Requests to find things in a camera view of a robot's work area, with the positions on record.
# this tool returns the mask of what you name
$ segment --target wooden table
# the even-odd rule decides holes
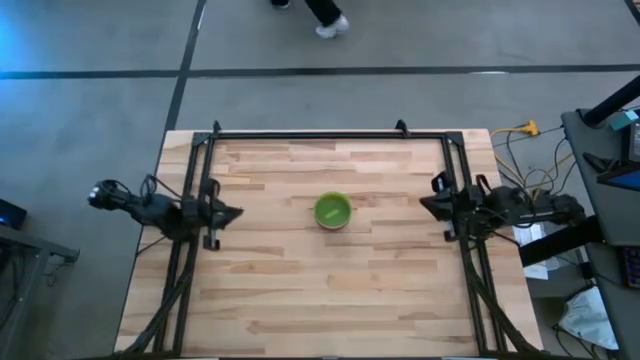
[[[463,132],[472,173],[499,184],[488,131]],[[169,132],[162,150],[158,177],[178,192],[192,134]],[[418,203],[443,169],[432,140],[217,141],[220,198],[245,213],[218,232],[221,251],[198,251],[183,356],[477,355],[459,245]],[[338,232],[312,216],[327,191],[354,206]],[[145,230],[140,246],[158,237]],[[157,310],[170,245],[137,259],[116,349]],[[517,249],[499,238],[487,246],[500,305],[541,348]]]

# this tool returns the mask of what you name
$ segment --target concrete floor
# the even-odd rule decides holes
[[[314,19],[302,2],[274,12],[261,0],[208,0],[191,68],[437,70],[616,65],[640,59],[637,24],[619,0],[340,3],[353,31],[327,42],[316,39]],[[0,79],[12,71],[178,70],[196,4],[3,1]],[[389,128],[402,118],[413,128],[494,130],[536,120],[541,130],[553,130],[563,111],[592,106],[636,75],[190,79],[175,127],[209,129],[216,119],[226,129]],[[85,199],[97,180],[114,178],[133,186],[155,170],[175,89],[175,77],[0,80],[0,197],[29,210],[27,231],[81,248],[74,268],[60,270],[54,287],[39,289],[29,331],[22,338],[21,359],[111,352],[140,227],[126,214],[90,208]],[[524,169],[548,168],[562,136],[555,130],[514,142],[519,164]],[[503,136],[495,139],[495,144],[503,142]],[[504,145],[496,151],[507,155]],[[565,191],[590,209],[577,170]],[[544,326],[548,307],[535,305]],[[561,354],[549,330],[541,331],[545,347]],[[572,352],[578,348],[568,347]]]

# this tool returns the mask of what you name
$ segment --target black pants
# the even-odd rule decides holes
[[[340,15],[342,15],[342,11],[336,6],[336,3],[333,0],[305,0],[307,2],[307,6],[318,18],[318,21],[322,24],[322,26],[329,26],[336,22]],[[271,3],[274,5],[286,5],[289,3],[289,0],[271,0]]]

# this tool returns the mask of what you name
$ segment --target green bowl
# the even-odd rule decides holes
[[[351,220],[351,203],[341,193],[322,194],[313,209],[318,225],[328,230],[338,230]]]

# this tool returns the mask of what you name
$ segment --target person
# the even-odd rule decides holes
[[[277,9],[289,7],[290,0],[270,0]],[[349,30],[349,21],[333,0],[305,0],[311,12],[322,25],[316,28],[316,33],[323,39],[330,39]]]

